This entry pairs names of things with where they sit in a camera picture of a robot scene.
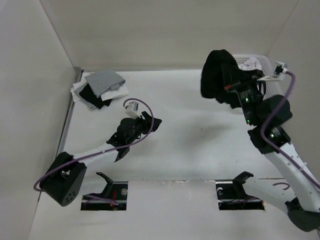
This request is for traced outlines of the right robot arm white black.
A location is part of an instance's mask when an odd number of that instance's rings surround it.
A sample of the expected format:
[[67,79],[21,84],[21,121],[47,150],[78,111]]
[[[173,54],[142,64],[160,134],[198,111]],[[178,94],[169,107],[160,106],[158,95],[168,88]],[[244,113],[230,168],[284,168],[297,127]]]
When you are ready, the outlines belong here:
[[241,70],[221,64],[223,89],[237,94],[245,121],[253,129],[248,135],[254,147],[269,160],[285,179],[288,190],[278,190],[252,173],[242,172],[232,181],[238,198],[256,197],[285,213],[300,230],[320,228],[320,183],[299,157],[290,136],[282,127],[292,116],[288,97],[296,76],[278,62],[272,76],[260,70]]

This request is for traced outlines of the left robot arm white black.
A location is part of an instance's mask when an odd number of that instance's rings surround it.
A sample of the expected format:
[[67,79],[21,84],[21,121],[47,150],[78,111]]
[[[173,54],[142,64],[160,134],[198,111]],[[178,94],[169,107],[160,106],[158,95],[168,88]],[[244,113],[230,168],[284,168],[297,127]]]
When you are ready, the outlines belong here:
[[35,185],[62,207],[68,206],[78,195],[84,195],[90,200],[116,204],[115,200],[108,199],[112,195],[113,181],[104,173],[96,173],[106,182],[98,183],[95,193],[89,187],[84,187],[83,182],[88,167],[98,162],[120,161],[129,153],[131,146],[155,132],[161,123],[160,118],[155,118],[146,111],[137,118],[124,118],[120,121],[116,132],[99,148],[78,155],[71,155],[66,151],[59,153],[45,175]]

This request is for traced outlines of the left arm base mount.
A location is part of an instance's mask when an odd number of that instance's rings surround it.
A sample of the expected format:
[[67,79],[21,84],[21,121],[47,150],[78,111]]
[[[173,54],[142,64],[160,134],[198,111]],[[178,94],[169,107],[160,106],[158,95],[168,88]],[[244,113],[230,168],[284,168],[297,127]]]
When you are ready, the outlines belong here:
[[129,182],[113,181],[102,172],[96,175],[103,179],[99,182],[104,187],[93,193],[85,193],[81,200],[81,211],[126,211]]

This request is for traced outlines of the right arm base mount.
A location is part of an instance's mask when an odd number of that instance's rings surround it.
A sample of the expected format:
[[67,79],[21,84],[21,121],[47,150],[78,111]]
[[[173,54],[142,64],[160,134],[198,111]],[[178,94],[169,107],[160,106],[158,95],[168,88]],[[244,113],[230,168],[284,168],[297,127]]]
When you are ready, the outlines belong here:
[[220,211],[265,210],[264,202],[248,195],[243,185],[254,175],[247,171],[240,173],[233,179],[216,180],[216,194]]

